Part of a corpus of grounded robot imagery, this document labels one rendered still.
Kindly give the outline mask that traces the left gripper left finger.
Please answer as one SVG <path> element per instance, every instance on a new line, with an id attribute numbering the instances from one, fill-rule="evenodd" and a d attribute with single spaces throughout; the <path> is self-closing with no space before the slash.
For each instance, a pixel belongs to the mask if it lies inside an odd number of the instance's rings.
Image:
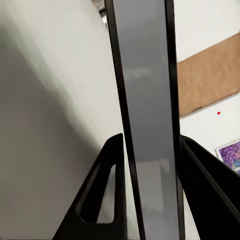
<path id="1" fill-rule="evenodd" d="M 114 220 L 97 223 L 114 165 Z M 123 133 L 105 142 L 52 240 L 128 240 Z"/>

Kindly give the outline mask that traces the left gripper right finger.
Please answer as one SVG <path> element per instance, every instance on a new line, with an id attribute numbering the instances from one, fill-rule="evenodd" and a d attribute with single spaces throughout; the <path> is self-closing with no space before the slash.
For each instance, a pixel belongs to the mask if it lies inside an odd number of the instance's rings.
<path id="1" fill-rule="evenodd" d="M 180 135 L 182 186 L 200 240 L 240 240 L 240 175 Z"/>

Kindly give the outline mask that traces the hardback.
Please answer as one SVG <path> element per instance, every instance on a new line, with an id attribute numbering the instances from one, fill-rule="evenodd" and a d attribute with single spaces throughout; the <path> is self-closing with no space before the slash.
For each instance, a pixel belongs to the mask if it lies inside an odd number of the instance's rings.
<path id="1" fill-rule="evenodd" d="M 174 0 L 104 0 L 140 240 L 186 240 Z"/>

